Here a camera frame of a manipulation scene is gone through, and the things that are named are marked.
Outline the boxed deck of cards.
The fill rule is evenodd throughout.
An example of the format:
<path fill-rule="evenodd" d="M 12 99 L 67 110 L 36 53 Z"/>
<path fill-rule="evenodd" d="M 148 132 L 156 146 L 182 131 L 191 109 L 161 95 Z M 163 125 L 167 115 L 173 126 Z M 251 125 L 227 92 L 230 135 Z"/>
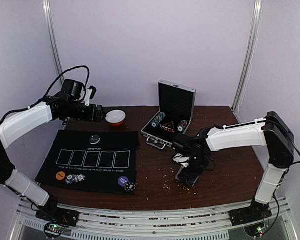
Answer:
<path fill-rule="evenodd" d="M 199 171 L 181 166 L 175 179 L 182 182 L 185 186 L 193 187 L 200 176 Z"/>

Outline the clear acrylic dealer button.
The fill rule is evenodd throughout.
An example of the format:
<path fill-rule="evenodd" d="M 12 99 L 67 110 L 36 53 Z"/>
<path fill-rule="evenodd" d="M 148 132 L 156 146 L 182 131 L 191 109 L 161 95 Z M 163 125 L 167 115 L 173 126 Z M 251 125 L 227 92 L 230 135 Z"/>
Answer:
<path fill-rule="evenodd" d="M 99 135 L 92 135 L 90 138 L 89 138 L 89 143 L 91 145 L 96 145 L 100 142 L 101 138 Z"/>

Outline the orange big blind button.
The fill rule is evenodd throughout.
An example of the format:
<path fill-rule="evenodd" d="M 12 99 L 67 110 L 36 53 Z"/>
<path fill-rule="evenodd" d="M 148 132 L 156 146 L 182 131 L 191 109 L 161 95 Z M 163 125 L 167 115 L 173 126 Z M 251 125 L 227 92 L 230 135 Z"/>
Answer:
<path fill-rule="evenodd" d="M 66 173 L 63 172 L 63 171 L 59 171 L 59 172 L 56 173 L 55 178 L 58 181 L 63 181 L 66 178 Z"/>

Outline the white blue chips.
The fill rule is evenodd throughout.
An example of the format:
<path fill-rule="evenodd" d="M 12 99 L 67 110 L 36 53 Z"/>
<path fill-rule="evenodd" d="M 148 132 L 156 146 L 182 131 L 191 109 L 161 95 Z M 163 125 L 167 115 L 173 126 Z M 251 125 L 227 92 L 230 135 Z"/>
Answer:
<path fill-rule="evenodd" d="M 65 178 L 65 183 L 67 185 L 71 185 L 73 183 L 80 183 L 83 182 L 86 179 L 86 176 L 83 174 L 69 174 L 66 178 Z"/>

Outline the black poker chip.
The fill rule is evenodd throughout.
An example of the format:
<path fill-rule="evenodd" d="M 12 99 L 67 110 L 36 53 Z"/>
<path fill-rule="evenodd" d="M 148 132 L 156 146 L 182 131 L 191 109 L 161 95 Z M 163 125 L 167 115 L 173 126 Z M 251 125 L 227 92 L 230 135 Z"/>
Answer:
<path fill-rule="evenodd" d="M 133 182 L 126 182 L 124 185 L 123 185 L 123 188 L 126 192 L 128 193 L 133 193 L 136 188 L 137 188 L 137 185 Z"/>

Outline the blue small blind button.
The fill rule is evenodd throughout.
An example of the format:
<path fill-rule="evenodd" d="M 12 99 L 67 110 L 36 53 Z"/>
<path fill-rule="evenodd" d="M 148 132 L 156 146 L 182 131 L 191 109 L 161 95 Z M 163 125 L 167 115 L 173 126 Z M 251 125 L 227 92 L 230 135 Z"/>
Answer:
<path fill-rule="evenodd" d="M 126 177 L 126 176 L 120 176 L 119 178 L 118 178 L 118 180 L 117 180 L 117 183 L 121 186 L 121 187 L 123 187 L 126 183 L 128 183 L 129 182 L 129 179 L 128 179 L 128 177 Z"/>

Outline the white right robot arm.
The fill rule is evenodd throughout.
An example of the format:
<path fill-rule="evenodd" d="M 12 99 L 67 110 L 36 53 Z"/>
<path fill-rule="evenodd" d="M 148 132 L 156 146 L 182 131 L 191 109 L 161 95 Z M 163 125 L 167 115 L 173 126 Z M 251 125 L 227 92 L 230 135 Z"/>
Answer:
<path fill-rule="evenodd" d="M 255 191 L 254 204 L 246 210 L 249 220 L 258 220 L 265 212 L 284 175 L 295 160 L 295 137 L 283 119 L 274 111 L 263 118 L 234 125 L 204 127 L 195 136 L 178 134 L 172 142 L 173 162 L 180 165 L 176 179 L 193 187 L 207 170 L 212 154 L 223 150 L 263 148 L 268 163 Z"/>

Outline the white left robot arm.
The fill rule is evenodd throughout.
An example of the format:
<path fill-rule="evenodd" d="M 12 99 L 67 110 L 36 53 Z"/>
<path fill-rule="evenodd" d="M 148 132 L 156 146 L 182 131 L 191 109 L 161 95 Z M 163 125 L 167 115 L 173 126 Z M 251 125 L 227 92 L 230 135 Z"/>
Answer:
<path fill-rule="evenodd" d="M 59 221 L 62 218 L 62 211 L 49 202 L 51 195 L 16 168 L 10 160 L 7 149 L 15 143 L 22 143 L 27 134 L 56 119 L 73 118 L 99 123 L 106 116 L 102 105 L 56 101 L 39 103 L 5 119 L 0 123 L 0 184 L 43 207 L 41 210 L 43 215 L 51 222 Z"/>

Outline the right chip row in case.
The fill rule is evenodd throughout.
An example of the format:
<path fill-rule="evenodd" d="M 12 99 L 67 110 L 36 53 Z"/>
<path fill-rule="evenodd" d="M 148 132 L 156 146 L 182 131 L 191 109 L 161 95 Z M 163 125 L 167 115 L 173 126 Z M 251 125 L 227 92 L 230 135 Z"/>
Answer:
<path fill-rule="evenodd" d="M 177 131 L 179 133 L 183 133 L 187 128 L 187 126 L 188 126 L 188 122 L 186 120 L 182 120 L 177 126 Z"/>

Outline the chip row in case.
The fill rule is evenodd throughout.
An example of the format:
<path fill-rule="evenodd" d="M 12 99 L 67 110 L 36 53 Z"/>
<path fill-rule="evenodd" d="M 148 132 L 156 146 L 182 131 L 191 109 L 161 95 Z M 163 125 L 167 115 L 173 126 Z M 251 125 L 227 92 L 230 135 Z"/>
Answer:
<path fill-rule="evenodd" d="M 187 128 L 187 126 L 188 126 L 188 122 L 186 120 L 182 120 L 177 126 L 177 131 L 179 133 L 183 133 Z"/>
<path fill-rule="evenodd" d="M 152 120 L 151 126 L 152 126 L 153 128 L 158 127 L 165 117 L 166 117 L 166 114 L 165 114 L 164 112 L 160 112 L 160 113 Z"/>

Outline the red triangle card in case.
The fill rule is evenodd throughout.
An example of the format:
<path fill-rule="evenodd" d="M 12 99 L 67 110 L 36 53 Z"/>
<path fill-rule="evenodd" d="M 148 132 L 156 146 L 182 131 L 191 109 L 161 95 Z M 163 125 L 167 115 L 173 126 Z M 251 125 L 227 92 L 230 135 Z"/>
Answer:
<path fill-rule="evenodd" d="M 174 123 L 174 121 L 167 122 L 164 124 L 164 127 L 169 128 L 169 129 L 174 129 L 175 123 Z"/>

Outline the red dice set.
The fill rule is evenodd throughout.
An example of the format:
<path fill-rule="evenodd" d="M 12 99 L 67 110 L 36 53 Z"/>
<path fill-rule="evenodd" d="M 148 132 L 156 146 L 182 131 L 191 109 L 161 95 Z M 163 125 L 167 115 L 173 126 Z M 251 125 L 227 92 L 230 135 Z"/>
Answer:
<path fill-rule="evenodd" d="M 169 132 L 169 133 L 174 133 L 175 129 L 173 127 L 165 126 L 165 125 L 160 125 L 159 126 L 162 130 Z"/>

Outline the orange bowl white inside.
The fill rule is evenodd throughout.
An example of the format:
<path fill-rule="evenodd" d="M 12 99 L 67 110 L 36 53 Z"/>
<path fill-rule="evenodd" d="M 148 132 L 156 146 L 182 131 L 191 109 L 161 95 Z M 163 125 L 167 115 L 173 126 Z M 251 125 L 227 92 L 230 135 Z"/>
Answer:
<path fill-rule="evenodd" d="M 112 110 L 107 113 L 105 120 L 113 127 L 119 127 L 124 123 L 126 113 L 122 110 Z"/>

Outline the left chip row in case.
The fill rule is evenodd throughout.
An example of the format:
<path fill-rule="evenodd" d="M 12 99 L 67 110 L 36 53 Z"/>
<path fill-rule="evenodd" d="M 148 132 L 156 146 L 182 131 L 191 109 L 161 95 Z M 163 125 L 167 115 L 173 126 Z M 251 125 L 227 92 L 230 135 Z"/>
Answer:
<path fill-rule="evenodd" d="M 151 126 L 152 126 L 153 128 L 158 127 L 165 117 L 166 117 L 166 114 L 165 114 L 164 112 L 160 112 L 160 113 L 152 120 Z"/>

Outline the aluminium poker chip case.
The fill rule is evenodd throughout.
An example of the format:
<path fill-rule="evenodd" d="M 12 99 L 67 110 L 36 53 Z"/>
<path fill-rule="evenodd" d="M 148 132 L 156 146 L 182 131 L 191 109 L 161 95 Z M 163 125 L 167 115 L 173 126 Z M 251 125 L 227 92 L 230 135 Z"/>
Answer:
<path fill-rule="evenodd" d="M 197 90 L 193 87 L 167 80 L 158 82 L 158 112 L 141 130 L 141 134 L 146 138 L 147 145 L 163 150 L 172 146 L 173 140 L 178 134 L 186 134 L 193 119 L 196 93 Z M 151 122 L 159 113 L 165 113 L 165 118 L 158 127 L 154 128 Z M 182 120 L 186 120 L 188 125 L 184 132 L 178 132 L 177 127 Z M 164 126 L 170 121 L 174 121 L 174 133 L 160 128 L 160 125 Z"/>

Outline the black poker table mat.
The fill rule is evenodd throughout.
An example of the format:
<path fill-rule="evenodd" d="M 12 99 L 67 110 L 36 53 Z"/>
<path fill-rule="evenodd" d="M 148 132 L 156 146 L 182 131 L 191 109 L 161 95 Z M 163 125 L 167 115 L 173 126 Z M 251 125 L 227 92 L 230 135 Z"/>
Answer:
<path fill-rule="evenodd" d="M 92 135 L 100 142 L 89 143 Z M 59 130 L 50 151 L 38 172 L 36 182 L 67 190 L 133 195 L 118 184 L 126 176 L 137 185 L 136 156 L 140 146 L 138 132 L 93 132 Z M 85 175 L 83 182 L 66 184 L 57 180 L 58 172 Z"/>

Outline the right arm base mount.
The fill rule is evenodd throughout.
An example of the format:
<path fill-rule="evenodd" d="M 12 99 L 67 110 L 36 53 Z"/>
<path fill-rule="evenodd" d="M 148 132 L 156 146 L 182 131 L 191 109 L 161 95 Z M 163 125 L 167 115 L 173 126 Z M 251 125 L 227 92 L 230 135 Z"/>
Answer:
<path fill-rule="evenodd" d="M 249 206 L 229 211 L 229 218 L 233 227 L 261 221 L 264 217 L 271 216 L 272 211 L 269 206 Z"/>

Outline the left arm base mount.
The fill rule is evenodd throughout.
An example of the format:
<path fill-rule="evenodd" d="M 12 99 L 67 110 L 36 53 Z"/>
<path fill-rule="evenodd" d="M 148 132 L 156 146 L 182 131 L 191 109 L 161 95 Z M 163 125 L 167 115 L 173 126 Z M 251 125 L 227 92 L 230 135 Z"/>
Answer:
<path fill-rule="evenodd" d="M 57 207 L 56 210 L 48 211 L 40 208 L 35 217 L 47 222 L 52 222 L 65 227 L 76 227 L 80 213 L 75 210 Z"/>

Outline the left aluminium frame post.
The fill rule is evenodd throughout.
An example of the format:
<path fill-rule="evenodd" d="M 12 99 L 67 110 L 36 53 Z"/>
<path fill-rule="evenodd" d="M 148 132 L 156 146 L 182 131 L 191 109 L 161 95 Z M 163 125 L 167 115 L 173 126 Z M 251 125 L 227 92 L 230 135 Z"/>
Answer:
<path fill-rule="evenodd" d="M 42 0 L 42 7 L 43 7 L 45 24 L 48 32 L 50 49 L 52 53 L 52 60 L 54 63 L 56 73 L 59 76 L 63 72 L 63 68 L 62 68 L 61 58 L 58 50 L 50 0 Z"/>

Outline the aluminium frame post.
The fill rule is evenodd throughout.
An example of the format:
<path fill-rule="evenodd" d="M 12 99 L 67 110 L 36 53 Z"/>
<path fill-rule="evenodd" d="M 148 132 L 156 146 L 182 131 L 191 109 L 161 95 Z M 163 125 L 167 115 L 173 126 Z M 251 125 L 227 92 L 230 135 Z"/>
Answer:
<path fill-rule="evenodd" d="M 52 60 L 54 63 L 56 73 L 59 76 L 63 72 L 63 68 L 62 68 L 61 58 L 58 50 L 50 0 L 42 0 L 42 7 L 43 7 L 45 24 L 48 32 L 50 49 L 52 53 Z"/>
<path fill-rule="evenodd" d="M 252 14 L 252 20 L 250 26 L 250 33 L 249 33 L 249 38 L 247 43 L 247 49 L 243 61 L 238 87 L 232 104 L 232 111 L 235 114 L 238 114 L 240 111 L 240 106 L 243 102 L 246 88 L 248 86 L 248 81 L 252 69 L 252 60 L 253 60 L 253 56 L 257 46 L 257 41 L 260 32 L 260 25 L 262 19 L 262 7 L 263 7 L 262 0 L 254 1 L 254 8 L 253 8 L 253 14 Z"/>

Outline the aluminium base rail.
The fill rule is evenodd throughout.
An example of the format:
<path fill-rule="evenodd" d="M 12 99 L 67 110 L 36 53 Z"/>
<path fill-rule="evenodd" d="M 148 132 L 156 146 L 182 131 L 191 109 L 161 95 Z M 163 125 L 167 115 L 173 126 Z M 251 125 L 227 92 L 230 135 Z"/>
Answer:
<path fill-rule="evenodd" d="M 271 217 L 234 226 L 229 211 L 249 206 L 249 201 L 212 207 L 163 211 L 123 211 L 61 205 L 78 211 L 75 227 L 65 229 L 59 240 L 250 240 L 252 227 L 271 230 L 259 240 L 297 240 L 292 212 L 286 198 L 272 200 Z"/>

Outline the right aluminium frame post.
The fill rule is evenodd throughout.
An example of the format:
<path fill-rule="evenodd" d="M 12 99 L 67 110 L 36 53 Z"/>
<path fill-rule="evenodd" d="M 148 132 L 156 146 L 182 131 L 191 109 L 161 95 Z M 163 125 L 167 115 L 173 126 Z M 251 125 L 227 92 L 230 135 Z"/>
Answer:
<path fill-rule="evenodd" d="M 253 8 L 253 14 L 252 14 L 252 20 L 250 26 L 250 33 L 249 33 L 249 38 L 247 43 L 247 49 L 243 61 L 238 87 L 232 104 L 232 111 L 235 114 L 238 114 L 240 111 L 240 106 L 243 102 L 246 88 L 248 86 L 248 81 L 252 69 L 252 60 L 253 60 L 253 56 L 257 46 L 257 41 L 260 32 L 260 25 L 262 19 L 262 7 L 263 7 L 262 0 L 254 1 L 254 8 Z"/>

